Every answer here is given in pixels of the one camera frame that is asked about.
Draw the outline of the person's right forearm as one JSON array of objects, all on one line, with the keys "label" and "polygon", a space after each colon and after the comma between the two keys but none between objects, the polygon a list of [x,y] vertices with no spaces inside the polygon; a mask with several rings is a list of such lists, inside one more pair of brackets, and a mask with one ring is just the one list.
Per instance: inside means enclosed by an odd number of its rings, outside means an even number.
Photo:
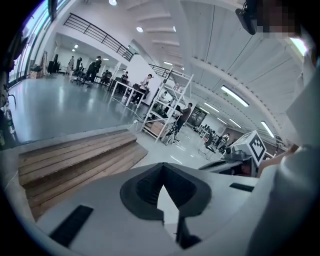
[{"label": "person's right forearm", "polygon": [[294,154],[294,153],[297,151],[298,148],[299,148],[299,147],[298,147],[297,145],[293,144],[288,151],[283,152],[283,153],[277,155],[276,157],[263,160],[263,161],[260,163],[259,167],[258,167],[257,177],[260,178],[260,176],[261,176],[261,174],[262,174],[262,172],[263,172],[263,170],[264,170],[265,168],[267,168],[267,167],[269,167],[269,166],[273,166],[273,165],[278,165],[278,164],[280,164],[281,161],[282,161],[282,159],[283,159],[284,157],[288,157],[288,156]]}]

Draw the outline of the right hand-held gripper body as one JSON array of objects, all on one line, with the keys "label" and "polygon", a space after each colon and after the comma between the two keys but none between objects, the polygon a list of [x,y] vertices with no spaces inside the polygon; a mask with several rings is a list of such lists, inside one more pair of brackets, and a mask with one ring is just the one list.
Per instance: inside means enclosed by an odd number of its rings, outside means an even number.
[{"label": "right hand-held gripper body", "polygon": [[257,176],[257,169],[262,162],[267,149],[256,130],[244,134],[231,146],[225,149],[225,159],[241,161],[247,168],[247,174]]}]

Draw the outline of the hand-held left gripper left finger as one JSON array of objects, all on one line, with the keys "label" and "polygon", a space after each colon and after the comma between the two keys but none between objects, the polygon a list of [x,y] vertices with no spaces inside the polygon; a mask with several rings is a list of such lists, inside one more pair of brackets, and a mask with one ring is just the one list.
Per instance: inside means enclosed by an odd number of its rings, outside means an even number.
[{"label": "hand-held left gripper left finger", "polygon": [[91,181],[42,215],[37,226],[49,236],[55,254],[172,256],[181,252],[162,219],[141,219],[121,200],[125,182],[153,167],[149,164]]}]

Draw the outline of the white metal shelf rack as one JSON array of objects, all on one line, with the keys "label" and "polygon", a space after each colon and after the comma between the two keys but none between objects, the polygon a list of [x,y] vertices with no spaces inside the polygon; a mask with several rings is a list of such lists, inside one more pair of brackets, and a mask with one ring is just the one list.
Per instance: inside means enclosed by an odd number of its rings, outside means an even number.
[{"label": "white metal shelf rack", "polygon": [[158,91],[145,115],[141,131],[159,141],[166,130],[179,118],[181,110],[188,107],[192,95],[193,76],[165,69]]}]

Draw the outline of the white table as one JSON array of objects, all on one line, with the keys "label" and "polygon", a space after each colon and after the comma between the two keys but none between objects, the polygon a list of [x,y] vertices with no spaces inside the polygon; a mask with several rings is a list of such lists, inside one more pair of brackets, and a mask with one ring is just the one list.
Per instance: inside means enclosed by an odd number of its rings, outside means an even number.
[{"label": "white table", "polygon": [[130,94],[129,94],[129,97],[127,97],[127,100],[126,100],[126,102],[125,102],[125,106],[126,106],[126,107],[131,103],[131,99],[132,99],[132,97],[133,97],[134,94],[136,94],[136,93],[141,94],[141,97],[140,97],[140,99],[139,99],[139,101],[138,101],[138,103],[137,103],[137,108],[139,108],[140,105],[141,105],[141,103],[142,103],[142,100],[144,99],[145,93],[142,92],[141,90],[139,90],[138,87],[135,88],[135,87],[130,86],[130,85],[128,85],[128,84],[122,83],[122,82],[120,82],[119,80],[115,80],[115,84],[114,84],[114,87],[113,87],[113,90],[112,90],[112,94],[111,94],[111,97],[112,97],[112,98],[114,97],[114,94],[115,94],[115,92],[116,92],[116,90],[117,90],[118,85],[122,85],[122,86],[125,87],[125,93],[124,93],[124,95],[127,94],[127,91],[128,91],[128,90],[131,90],[131,92],[130,92]]}]

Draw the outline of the long ceiling light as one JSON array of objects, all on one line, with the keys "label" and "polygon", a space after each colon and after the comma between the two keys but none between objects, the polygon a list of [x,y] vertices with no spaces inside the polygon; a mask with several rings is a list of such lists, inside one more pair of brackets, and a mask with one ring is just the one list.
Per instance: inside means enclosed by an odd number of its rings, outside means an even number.
[{"label": "long ceiling light", "polygon": [[232,98],[234,98],[235,100],[237,100],[240,104],[242,104],[244,107],[249,107],[250,104],[245,101],[242,97],[240,97],[238,94],[236,94],[235,92],[233,92],[232,90],[230,90],[228,87],[226,87],[225,85],[223,85],[221,87],[221,90],[223,90],[226,94],[228,94],[229,96],[231,96]]},{"label": "long ceiling light", "polygon": [[261,121],[262,126],[265,128],[265,130],[267,131],[267,133],[269,134],[269,136],[271,138],[275,138],[275,135],[272,133],[271,129],[268,127],[268,125],[266,124],[265,121]]}]

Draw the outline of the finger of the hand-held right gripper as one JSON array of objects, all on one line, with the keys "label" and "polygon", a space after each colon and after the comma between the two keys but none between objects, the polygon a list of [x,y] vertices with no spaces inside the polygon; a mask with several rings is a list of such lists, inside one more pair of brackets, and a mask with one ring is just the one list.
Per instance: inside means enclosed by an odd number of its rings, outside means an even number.
[{"label": "finger of the hand-held right gripper", "polygon": [[236,168],[242,164],[242,161],[234,161],[234,160],[217,160],[210,163],[207,163],[198,169],[203,172],[209,173],[227,173],[229,174],[232,168]]}]

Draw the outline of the black office chair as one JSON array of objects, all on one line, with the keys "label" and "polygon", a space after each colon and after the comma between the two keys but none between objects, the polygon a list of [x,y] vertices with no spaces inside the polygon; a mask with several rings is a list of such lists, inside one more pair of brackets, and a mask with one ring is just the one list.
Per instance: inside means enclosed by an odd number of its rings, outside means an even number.
[{"label": "black office chair", "polygon": [[198,153],[203,156],[206,160],[210,160],[211,156],[216,153],[216,150],[212,146],[215,131],[208,134],[208,137],[204,138],[203,147],[198,150]]}]

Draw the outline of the black stair railing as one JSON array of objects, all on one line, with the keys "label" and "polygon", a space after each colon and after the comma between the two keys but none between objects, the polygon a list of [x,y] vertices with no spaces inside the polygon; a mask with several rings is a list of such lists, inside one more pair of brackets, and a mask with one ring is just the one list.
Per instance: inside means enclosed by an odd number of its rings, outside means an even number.
[{"label": "black stair railing", "polygon": [[63,25],[87,35],[92,39],[95,39],[96,41],[110,48],[112,51],[116,52],[118,55],[121,55],[129,62],[134,56],[134,54],[126,46],[121,44],[114,37],[76,14],[70,13]]}]

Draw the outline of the cream printed t-shirt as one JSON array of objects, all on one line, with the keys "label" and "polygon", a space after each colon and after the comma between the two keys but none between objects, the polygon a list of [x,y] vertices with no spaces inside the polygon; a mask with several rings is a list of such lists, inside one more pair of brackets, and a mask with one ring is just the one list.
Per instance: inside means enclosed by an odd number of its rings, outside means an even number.
[{"label": "cream printed t-shirt", "polygon": [[320,256],[320,36],[302,30],[300,39],[308,50],[286,111],[288,140],[298,149],[261,174],[274,178],[247,256]]}]

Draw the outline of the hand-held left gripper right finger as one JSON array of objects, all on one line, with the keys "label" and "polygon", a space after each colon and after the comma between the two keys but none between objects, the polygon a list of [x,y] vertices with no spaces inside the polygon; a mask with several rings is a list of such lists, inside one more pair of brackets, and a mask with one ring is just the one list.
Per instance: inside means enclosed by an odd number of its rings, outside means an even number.
[{"label": "hand-held left gripper right finger", "polygon": [[243,207],[251,192],[235,184],[254,187],[256,178],[201,171],[173,163],[163,164],[163,203],[167,226],[173,226],[176,248],[163,256],[248,256],[253,213]]}]

